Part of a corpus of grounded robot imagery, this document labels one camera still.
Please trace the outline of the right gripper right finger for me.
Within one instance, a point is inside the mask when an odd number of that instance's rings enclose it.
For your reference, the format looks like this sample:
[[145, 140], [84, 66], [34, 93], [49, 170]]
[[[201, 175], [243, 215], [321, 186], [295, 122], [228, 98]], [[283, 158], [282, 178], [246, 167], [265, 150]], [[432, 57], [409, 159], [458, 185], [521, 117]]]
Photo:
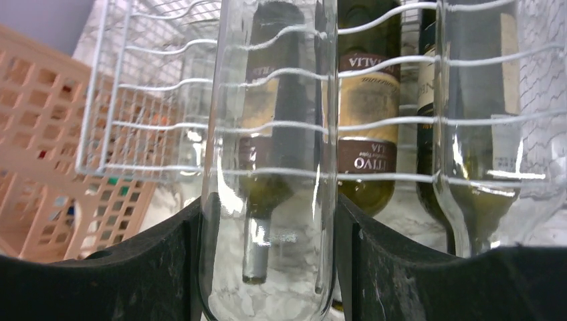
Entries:
[[336, 267], [347, 320], [565, 320], [566, 249], [499, 247], [463, 259], [339, 196]]

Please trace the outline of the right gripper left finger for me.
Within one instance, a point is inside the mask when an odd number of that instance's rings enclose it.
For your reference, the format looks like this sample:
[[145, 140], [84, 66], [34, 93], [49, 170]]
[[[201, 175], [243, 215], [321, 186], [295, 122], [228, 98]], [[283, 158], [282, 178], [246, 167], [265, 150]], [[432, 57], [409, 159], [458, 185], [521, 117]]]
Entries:
[[1, 319], [212, 320], [199, 280], [206, 207], [220, 209], [218, 194], [86, 259], [40, 264], [3, 256]]

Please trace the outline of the dark green wine bottle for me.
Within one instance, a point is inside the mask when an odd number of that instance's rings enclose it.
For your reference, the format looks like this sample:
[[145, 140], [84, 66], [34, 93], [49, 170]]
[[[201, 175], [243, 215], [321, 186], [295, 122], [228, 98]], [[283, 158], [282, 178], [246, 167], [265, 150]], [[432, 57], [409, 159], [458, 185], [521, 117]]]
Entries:
[[[436, 51], [436, 16], [434, 9], [423, 9], [419, 13], [419, 54], [435, 55]], [[417, 79], [417, 116], [430, 117], [434, 113], [434, 71], [433, 62], [419, 64]], [[433, 170], [433, 126], [431, 124], [417, 125], [417, 163], [418, 174], [430, 175]], [[417, 183], [417, 195], [424, 209], [440, 223], [446, 232], [447, 253], [455, 254], [455, 238], [453, 230], [440, 208], [433, 185]]]

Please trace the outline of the clear bottle silver cap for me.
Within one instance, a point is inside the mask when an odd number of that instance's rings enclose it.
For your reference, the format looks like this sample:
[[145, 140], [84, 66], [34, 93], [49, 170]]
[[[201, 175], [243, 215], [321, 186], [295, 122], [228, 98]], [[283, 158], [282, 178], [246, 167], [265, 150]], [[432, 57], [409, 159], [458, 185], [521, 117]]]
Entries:
[[[205, 256], [199, 273], [203, 295], [212, 320], [322, 320], [330, 307], [336, 279], [334, 219], [336, 207], [337, 3], [335, 1], [286, 1], [304, 14], [304, 23], [283, 28], [278, 34], [300, 31], [305, 35], [298, 68], [280, 68], [265, 78], [245, 79], [248, 55], [275, 42], [251, 44], [253, 15], [266, 1], [224, 1], [217, 38], [211, 112], [205, 154], [202, 199], [218, 194], [220, 209], [206, 207], [200, 236]], [[239, 169], [239, 139], [258, 128], [244, 128], [245, 89], [287, 74], [302, 77], [309, 106], [304, 122], [276, 120], [261, 128], [290, 127], [306, 130], [308, 162], [305, 169], [267, 167]], [[291, 202], [300, 223], [289, 242], [269, 250], [265, 283], [242, 280], [245, 254], [247, 197], [240, 180], [256, 174], [284, 174], [312, 180], [307, 203]]]

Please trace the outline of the green wine bottle brown label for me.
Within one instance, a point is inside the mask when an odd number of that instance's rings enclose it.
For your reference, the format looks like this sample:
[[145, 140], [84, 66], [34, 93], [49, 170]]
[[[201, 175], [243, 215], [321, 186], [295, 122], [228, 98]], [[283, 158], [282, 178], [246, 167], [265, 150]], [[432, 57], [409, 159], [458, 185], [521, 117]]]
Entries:
[[[265, 78], [280, 68], [301, 66], [305, 35], [300, 31], [278, 33], [304, 21], [302, 11], [290, 2], [266, 1], [258, 5], [253, 15], [251, 44], [270, 39], [275, 42], [249, 53], [245, 77], [248, 83]], [[306, 168], [306, 130], [261, 128], [261, 125], [276, 120], [306, 121], [309, 100], [305, 84], [301, 76], [287, 74], [245, 89], [242, 125], [259, 130], [239, 139], [239, 169]], [[313, 182], [304, 177], [264, 173], [243, 177], [240, 183], [247, 197], [242, 280], [245, 284], [260, 285], [267, 279], [271, 244], [283, 246], [304, 222], [298, 210], [291, 208], [291, 202], [305, 205]]]

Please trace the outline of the clear glass bottle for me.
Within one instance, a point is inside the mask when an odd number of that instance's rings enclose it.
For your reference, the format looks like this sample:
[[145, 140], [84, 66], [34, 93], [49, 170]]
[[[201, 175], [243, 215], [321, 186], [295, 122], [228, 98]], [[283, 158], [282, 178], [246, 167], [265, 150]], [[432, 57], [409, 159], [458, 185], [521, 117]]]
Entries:
[[566, 2], [440, 1], [435, 70], [457, 255], [529, 244], [566, 200]]
[[[215, 70], [216, 46], [196, 45], [185, 52], [181, 79], [202, 78], [212, 80]], [[184, 108], [183, 121], [207, 126], [211, 107], [212, 85], [210, 83], [185, 84], [179, 89], [178, 101]], [[195, 177], [200, 173], [193, 167], [203, 167], [207, 141], [206, 128], [182, 129], [179, 145], [179, 163], [186, 166], [180, 171], [182, 177]]]

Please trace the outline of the green wine bottle white label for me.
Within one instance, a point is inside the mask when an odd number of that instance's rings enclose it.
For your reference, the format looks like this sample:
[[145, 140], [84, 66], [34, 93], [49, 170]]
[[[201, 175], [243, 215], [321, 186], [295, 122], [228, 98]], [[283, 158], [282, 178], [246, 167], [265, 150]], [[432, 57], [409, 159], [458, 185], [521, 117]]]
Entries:
[[[364, 25], [400, 6], [394, 0], [339, 1], [338, 26]], [[338, 38], [338, 69], [341, 72], [371, 68], [401, 54], [401, 15], [380, 25]], [[340, 127], [370, 124], [399, 115], [401, 67], [393, 65], [365, 75], [340, 79]], [[345, 174], [377, 174], [396, 171], [399, 128], [339, 132], [338, 171]], [[394, 181], [338, 181], [338, 190], [367, 215], [382, 211], [394, 193]]]

